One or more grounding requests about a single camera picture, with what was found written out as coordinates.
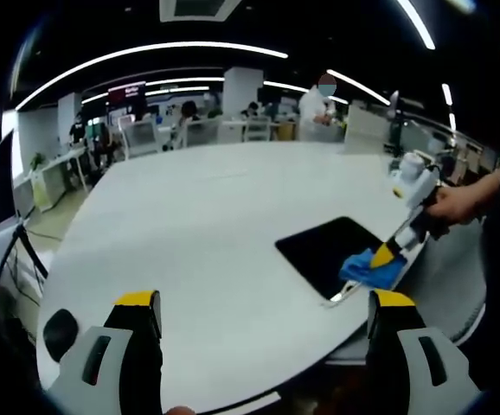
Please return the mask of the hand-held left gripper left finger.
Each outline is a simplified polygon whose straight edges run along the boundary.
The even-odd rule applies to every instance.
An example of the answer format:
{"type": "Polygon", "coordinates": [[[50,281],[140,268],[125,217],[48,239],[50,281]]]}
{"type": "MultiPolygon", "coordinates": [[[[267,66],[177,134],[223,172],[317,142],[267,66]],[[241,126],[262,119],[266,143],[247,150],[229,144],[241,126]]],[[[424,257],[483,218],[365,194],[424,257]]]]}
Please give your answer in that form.
{"type": "Polygon", "coordinates": [[[161,414],[157,290],[126,293],[63,355],[47,395],[62,414],[161,414]]]}

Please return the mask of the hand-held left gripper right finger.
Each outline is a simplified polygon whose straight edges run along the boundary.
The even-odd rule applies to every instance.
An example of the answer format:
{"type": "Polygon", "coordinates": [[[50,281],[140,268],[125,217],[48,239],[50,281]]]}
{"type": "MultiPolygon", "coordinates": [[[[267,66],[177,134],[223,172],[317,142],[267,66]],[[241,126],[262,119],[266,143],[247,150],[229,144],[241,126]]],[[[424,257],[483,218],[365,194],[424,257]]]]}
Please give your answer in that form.
{"type": "Polygon", "coordinates": [[[371,290],[367,337],[373,414],[465,414],[481,394],[466,356],[426,326],[409,297],[371,290]]]}

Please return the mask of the person's right hand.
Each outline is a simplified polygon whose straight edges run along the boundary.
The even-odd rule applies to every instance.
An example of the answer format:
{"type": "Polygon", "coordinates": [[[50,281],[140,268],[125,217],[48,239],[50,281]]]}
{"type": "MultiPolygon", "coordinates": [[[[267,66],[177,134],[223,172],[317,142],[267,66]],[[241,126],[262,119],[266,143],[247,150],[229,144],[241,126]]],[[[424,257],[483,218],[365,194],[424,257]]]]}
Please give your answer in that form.
{"type": "Polygon", "coordinates": [[[485,197],[476,186],[440,187],[427,213],[447,226],[471,222],[483,208],[485,197]]]}

